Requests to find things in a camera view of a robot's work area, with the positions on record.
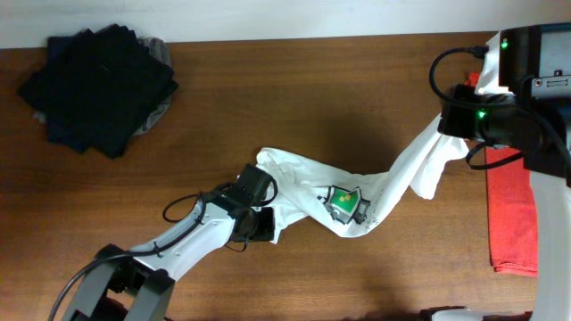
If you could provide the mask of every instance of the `gray cloth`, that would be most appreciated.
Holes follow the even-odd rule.
[[[170,51],[167,47],[167,44],[164,41],[160,40],[159,38],[149,37],[144,39],[139,39],[139,43],[144,45],[145,47],[149,48],[149,54],[159,62],[166,64],[169,67],[172,67],[170,62]],[[141,125],[139,129],[133,133],[134,135],[142,135],[151,129],[151,127],[159,121],[162,115],[167,112],[167,109],[170,107],[170,97],[159,103],[157,109],[155,109],[149,117],[146,119],[145,123]],[[46,123],[46,115],[41,111],[36,111],[33,115],[35,119],[37,119],[40,123]]]

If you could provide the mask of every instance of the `folded red garment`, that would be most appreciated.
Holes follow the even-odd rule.
[[[486,163],[516,153],[486,148]],[[498,273],[537,276],[537,211],[523,160],[486,173],[490,254]]]

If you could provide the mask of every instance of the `cable connector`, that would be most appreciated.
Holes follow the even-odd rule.
[[[472,54],[476,58],[483,59],[485,58],[485,55],[488,54],[488,51],[490,51],[490,48],[487,45],[477,45],[474,47]]]

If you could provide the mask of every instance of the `wooden table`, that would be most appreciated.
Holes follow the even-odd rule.
[[[116,160],[47,143],[15,94],[45,50],[1,51],[0,318],[46,319],[100,248],[160,234],[170,227],[161,219],[169,201],[232,179],[263,146],[355,173],[387,171],[440,110],[427,81],[435,56],[491,36],[172,44],[180,84],[172,106]],[[439,85],[480,68],[469,55],[452,56]],[[343,239],[306,218],[278,245],[209,254],[177,284],[168,316],[340,320],[443,305],[533,309],[535,280],[495,274],[488,246],[484,173],[455,161],[434,200],[408,191],[368,235]]]

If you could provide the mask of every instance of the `white garment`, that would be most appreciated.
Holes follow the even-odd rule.
[[[339,236],[364,235],[386,218],[409,185],[418,196],[432,199],[446,161],[468,153],[462,139],[437,132],[439,121],[440,115],[386,173],[351,174],[290,152],[262,148],[258,167],[276,179],[279,191],[270,204],[276,218],[273,243],[282,229],[308,215]]]

